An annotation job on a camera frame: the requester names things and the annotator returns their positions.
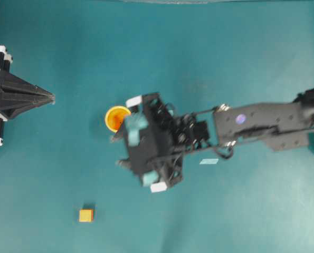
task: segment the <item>yellow cup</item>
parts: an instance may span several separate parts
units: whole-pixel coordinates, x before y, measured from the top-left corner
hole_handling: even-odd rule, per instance
[[[105,124],[112,132],[117,132],[127,115],[131,115],[129,109],[124,106],[114,106],[105,115]]]

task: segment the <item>teal surface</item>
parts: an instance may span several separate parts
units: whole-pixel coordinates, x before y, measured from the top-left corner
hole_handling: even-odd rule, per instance
[[[127,154],[103,123],[155,91],[178,113],[292,101],[314,87],[314,1],[0,0],[0,44],[56,95],[6,125],[0,252],[314,252],[314,147],[192,155],[181,184],[151,194],[115,165]],[[94,223],[78,223],[83,206]]]

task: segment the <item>screw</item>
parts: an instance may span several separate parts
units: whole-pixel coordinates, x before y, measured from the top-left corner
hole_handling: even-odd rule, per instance
[[[178,136],[178,141],[180,143],[183,143],[185,140],[186,140],[186,135],[184,135],[183,133]]]

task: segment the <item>yellow block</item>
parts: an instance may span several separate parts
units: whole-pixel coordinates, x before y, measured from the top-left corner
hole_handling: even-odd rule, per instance
[[[93,221],[93,210],[92,209],[81,209],[79,210],[79,222],[92,222]]]

